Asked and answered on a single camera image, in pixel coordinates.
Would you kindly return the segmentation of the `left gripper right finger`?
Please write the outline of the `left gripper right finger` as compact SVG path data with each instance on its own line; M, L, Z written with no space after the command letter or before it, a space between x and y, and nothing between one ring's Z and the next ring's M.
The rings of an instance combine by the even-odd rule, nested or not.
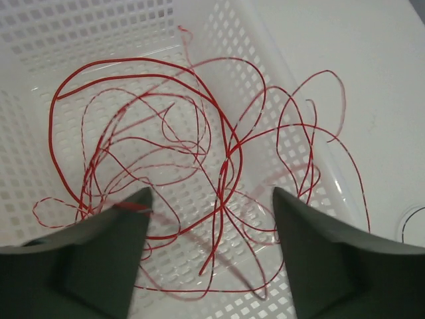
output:
M423 318L424 248L378 237L275 187L297 318Z

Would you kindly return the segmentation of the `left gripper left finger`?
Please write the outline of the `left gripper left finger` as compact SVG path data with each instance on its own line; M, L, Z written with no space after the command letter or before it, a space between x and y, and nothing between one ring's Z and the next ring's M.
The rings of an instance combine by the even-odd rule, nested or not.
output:
M152 205L145 187L73 226L1 247L1 317L127 318Z

